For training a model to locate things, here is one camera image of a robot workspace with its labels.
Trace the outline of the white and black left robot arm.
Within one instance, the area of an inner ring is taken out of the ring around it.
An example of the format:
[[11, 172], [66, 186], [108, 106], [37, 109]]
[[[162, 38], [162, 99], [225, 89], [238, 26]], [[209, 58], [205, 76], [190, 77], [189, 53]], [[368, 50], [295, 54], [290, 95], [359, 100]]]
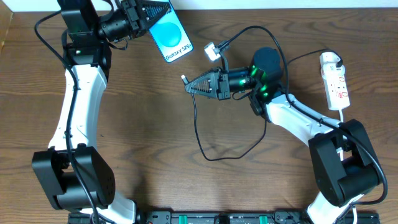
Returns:
[[113, 1], [99, 16], [91, 1], [60, 1], [66, 23], [66, 87], [58, 126], [48, 148], [35, 152], [32, 168], [56, 210], [76, 213], [78, 223], [139, 223], [134, 201], [116, 190], [114, 173], [97, 150], [99, 108], [116, 43], [143, 36], [172, 11], [168, 1]]

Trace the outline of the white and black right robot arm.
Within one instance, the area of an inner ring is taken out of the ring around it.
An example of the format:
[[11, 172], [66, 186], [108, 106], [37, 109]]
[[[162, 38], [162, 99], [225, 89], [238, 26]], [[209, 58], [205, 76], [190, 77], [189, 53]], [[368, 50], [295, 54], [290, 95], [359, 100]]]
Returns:
[[279, 53], [257, 50], [248, 67], [212, 68], [192, 81], [182, 77], [185, 91], [227, 100], [247, 92], [253, 112], [280, 126], [310, 150], [319, 193], [306, 208], [302, 223], [377, 223], [375, 215], [358, 213], [360, 200], [386, 177], [364, 126], [355, 119], [342, 122], [299, 102], [282, 87]]

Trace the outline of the blue Galaxy smartphone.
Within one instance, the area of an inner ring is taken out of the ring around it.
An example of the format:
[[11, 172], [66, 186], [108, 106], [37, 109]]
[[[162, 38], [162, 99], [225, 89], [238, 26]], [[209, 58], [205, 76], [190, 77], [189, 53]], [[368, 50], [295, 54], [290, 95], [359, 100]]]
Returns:
[[169, 0], [160, 0], [160, 2], [169, 3], [170, 11], [162, 16], [149, 29], [149, 32], [164, 60], [172, 63], [189, 54], [194, 47], [171, 2]]

